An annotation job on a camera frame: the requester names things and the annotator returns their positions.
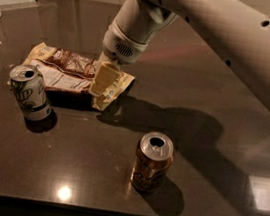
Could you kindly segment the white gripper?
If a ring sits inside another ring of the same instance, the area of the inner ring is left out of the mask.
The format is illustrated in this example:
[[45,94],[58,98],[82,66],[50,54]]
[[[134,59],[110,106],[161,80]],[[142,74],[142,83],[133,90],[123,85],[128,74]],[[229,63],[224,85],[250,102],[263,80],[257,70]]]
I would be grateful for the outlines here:
[[[110,59],[115,59],[121,64],[137,62],[147,48],[147,44],[140,44],[131,40],[114,20],[104,35],[103,52]],[[99,97],[120,77],[120,67],[113,62],[103,61],[98,63],[96,75],[91,83],[89,92],[93,97]]]

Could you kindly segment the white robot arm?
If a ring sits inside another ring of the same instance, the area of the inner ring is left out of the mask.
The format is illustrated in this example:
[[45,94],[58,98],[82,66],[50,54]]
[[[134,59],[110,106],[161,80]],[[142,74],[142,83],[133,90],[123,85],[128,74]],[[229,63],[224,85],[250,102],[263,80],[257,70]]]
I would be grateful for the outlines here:
[[119,65],[136,62],[176,16],[270,112],[270,18],[239,0],[126,0],[104,35],[90,94],[103,95],[117,79]]

